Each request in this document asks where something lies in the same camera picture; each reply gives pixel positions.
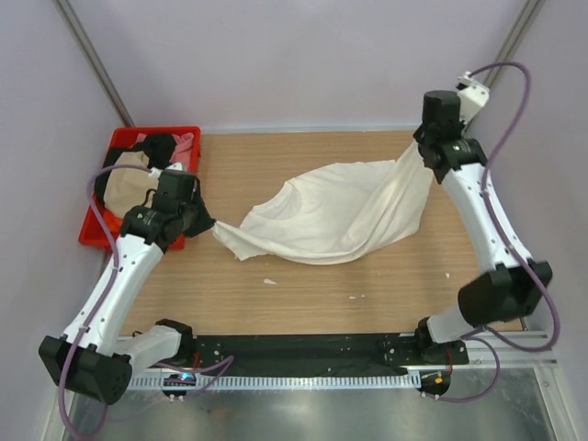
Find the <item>robotic arm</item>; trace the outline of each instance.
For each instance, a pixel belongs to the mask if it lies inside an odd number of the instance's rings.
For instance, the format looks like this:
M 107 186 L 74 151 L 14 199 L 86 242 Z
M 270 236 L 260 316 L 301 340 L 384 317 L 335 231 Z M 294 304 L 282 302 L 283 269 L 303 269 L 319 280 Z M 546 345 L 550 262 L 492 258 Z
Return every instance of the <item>robotic arm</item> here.
M 65 328 L 61 338 L 46 336 L 40 357 L 55 384 L 67 353 L 80 329 L 66 389 L 113 404 L 129 385 L 132 373 L 168 359 L 181 364 L 194 354 L 192 328 L 170 320 L 159 321 L 149 332 L 118 343 L 120 328 L 147 276 L 180 234 L 193 237 L 214 224 L 200 195 L 198 179 L 190 173 L 164 170 L 150 208 L 137 206 L 124 217 L 116 246 L 117 277 L 92 321 L 87 314 L 107 287 L 114 258 L 108 262 L 90 298 Z
M 503 242 L 484 205 L 481 181 L 486 156 L 476 140 L 463 136 L 463 130 L 486 104 L 488 95 L 488 88 L 467 73 L 459 78 L 457 92 L 426 93 L 423 124 L 414 133 L 424 165 L 433 170 L 458 209 L 481 272 L 459 291 L 453 308 L 421 320 L 416 335 L 424 346 L 455 341 L 481 326 L 526 317 L 535 310 L 541 293 L 512 251 L 529 263 L 545 285 L 552 277 L 549 264 L 535 263 L 517 238 L 490 179 L 483 191 L 512 247 Z

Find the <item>beige cloth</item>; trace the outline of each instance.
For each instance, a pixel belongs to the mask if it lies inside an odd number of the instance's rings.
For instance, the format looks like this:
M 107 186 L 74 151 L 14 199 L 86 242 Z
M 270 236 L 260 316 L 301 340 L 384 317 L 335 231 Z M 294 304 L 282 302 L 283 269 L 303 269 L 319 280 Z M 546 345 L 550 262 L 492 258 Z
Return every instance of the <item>beige cloth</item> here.
M 116 165 L 139 165 L 147 167 L 149 156 L 144 152 L 125 152 L 116 161 Z M 142 170 L 119 168 L 110 172 L 107 189 L 104 192 L 104 204 L 118 218 L 124 218 L 127 211 L 145 200 L 147 190 L 157 188 L 157 178 L 149 176 Z M 153 192 L 150 193 L 147 207 L 151 206 Z

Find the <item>wooden table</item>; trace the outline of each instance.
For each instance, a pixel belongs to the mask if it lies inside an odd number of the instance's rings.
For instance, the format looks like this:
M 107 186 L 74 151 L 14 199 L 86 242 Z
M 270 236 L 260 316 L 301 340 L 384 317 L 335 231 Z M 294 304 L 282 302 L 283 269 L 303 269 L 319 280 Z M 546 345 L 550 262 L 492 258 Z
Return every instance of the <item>wooden table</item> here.
M 238 226 L 291 177 L 335 162 L 398 158 L 411 135 L 203 136 L 204 200 L 213 217 Z M 121 334 L 145 331 L 162 318 L 187 323 L 195 334 L 411 332 L 421 318 L 452 305 L 476 275 L 461 219 L 434 181 L 418 233 L 349 264 L 306 266 L 275 256 L 239 262 L 210 232 L 188 240 L 151 273 Z

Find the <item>white cloth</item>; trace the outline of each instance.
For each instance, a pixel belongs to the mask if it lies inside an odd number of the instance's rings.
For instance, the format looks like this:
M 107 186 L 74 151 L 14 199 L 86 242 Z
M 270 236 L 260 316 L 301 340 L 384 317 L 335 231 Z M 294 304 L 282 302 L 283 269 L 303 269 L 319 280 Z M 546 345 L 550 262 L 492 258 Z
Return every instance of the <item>white cloth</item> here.
M 241 227 L 217 221 L 212 231 L 240 260 L 342 264 L 414 234 L 432 176 L 414 142 L 396 162 L 331 164 L 290 179 Z

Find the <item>white wall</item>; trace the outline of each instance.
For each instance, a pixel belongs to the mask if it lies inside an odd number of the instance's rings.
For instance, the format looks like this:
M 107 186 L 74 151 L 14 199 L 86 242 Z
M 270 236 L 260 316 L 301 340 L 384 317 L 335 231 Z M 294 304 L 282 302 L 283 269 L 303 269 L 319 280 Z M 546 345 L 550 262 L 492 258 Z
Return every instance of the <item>white wall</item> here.
M 522 0 L 73 0 L 138 125 L 412 126 Z
M 96 282 L 85 180 L 120 122 L 48 0 L 3 7 L 0 97 L 0 438 L 38 440 L 55 387 L 37 350 Z
M 533 74 L 528 110 L 493 173 L 501 201 L 526 246 L 554 271 L 550 291 L 562 320 L 557 351 L 580 414 L 588 409 L 588 3 L 546 2 L 515 59 Z M 507 72 L 471 133 L 490 149 L 522 92 Z M 545 305 L 530 324 L 551 327 Z

